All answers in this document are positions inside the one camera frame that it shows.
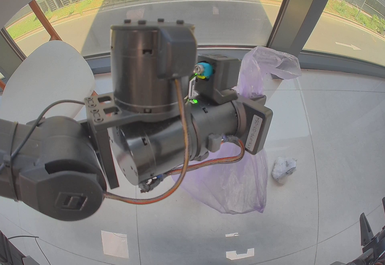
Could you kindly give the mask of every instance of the crumpled plastic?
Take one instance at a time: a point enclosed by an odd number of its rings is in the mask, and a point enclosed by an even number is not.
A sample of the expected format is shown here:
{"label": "crumpled plastic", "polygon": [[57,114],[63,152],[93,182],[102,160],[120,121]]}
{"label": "crumpled plastic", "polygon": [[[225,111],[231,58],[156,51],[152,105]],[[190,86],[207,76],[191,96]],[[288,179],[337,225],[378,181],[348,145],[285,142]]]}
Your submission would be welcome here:
{"label": "crumpled plastic", "polygon": [[272,171],[273,178],[283,184],[285,178],[292,175],[297,170],[297,161],[293,158],[278,157]]}
{"label": "crumpled plastic", "polygon": [[[267,73],[282,79],[293,79],[301,75],[301,68],[298,59],[291,54],[255,47],[243,57],[235,89],[247,98],[262,95],[262,77]],[[206,160],[237,156],[239,151],[240,148],[235,144],[224,143],[219,151],[211,152]],[[178,176],[173,176],[173,179],[176,181]],[[187,172],[181,187],[220,213],[262,213],[266,206],[266,152],[264,149],[256,155],[246,152],[239,162],[216,164]]]}

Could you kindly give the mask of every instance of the street lamp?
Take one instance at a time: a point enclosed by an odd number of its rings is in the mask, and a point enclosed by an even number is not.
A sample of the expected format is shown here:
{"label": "street lamp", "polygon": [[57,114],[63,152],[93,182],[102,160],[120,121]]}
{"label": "street lamp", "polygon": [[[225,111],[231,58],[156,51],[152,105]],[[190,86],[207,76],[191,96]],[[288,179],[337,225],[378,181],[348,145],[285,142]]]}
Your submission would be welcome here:
{"label": "street lamp", "polygon": [[362,10],[362,8],[363,8],[363,6],[364,6],[365,2],[366,2],[366,0],[363,0],[362,6],[361,6],[361,8],[360,8],[359,12],[357,13],[357,16],[356,16],[356,18],[359,16],[359,14],[360,14],[360,12],[361,12],[361,10]]}

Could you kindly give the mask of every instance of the white arrow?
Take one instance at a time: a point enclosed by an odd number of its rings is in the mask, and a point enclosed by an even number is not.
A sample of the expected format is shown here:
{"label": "white arrow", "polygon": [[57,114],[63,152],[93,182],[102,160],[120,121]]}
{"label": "white arrow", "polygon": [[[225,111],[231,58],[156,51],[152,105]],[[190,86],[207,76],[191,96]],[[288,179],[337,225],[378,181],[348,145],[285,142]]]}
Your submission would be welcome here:
{"label": "white arrow", "polygon": [[356,47],[356,46],[354,46],[354,45],[352,45],[352,44],[346,45],[346,44],[343,44],[342,42],[337,42],[337,41],[336,41],[336,44],[337,44],[337,45],[341,45],[341,46],[345,46],[345,47],[352,48],[353,50],[361,50],[359,47]]}

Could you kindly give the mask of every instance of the white chair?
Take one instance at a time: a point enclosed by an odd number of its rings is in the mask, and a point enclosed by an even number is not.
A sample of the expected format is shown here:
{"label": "white chair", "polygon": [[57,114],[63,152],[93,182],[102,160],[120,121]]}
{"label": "white chair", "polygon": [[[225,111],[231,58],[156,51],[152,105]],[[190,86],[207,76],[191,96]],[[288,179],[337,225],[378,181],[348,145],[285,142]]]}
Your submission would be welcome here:
{"label": "white chair", "polygon": [[[31,1],[1,1],[0,28]],[[24,124],[36,119],[57,100],[83,101],[94,87],[92,70],[79,52],[63,41],[49,41],[34,50],[8,80],[1,99],[0,118]],[[60,104],[51,108],[46,117],[74,118],[81,108],[79,104]]]}

